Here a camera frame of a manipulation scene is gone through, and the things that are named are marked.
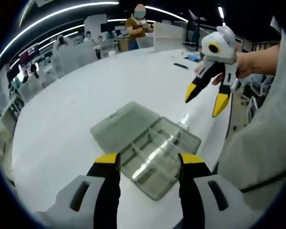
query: white table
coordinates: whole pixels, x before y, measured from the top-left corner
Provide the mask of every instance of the white table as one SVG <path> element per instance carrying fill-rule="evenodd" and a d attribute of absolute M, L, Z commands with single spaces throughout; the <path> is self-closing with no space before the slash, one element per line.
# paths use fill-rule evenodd
<path fill-rule="evenodd" d="M 103 154 L 89 130 L 130 101 L 189 125 L 202 140 L 198 155 L 213 168 L 227 133 L 230 107 L 212 118 L 218 86 L 185 104 L 196 63 L 181 50 L 121 53 L 57 80 L 23 108 L 15 130 L 12 168 L 17 193 L 29 211 L 45 211 L 58 191 L 85 175 Z M 173 65 L 187 64 L 189 70 Z M 182 218 L 178 182 L 153 201 L 122 174 L 118 228 L 171 229 Z"/>

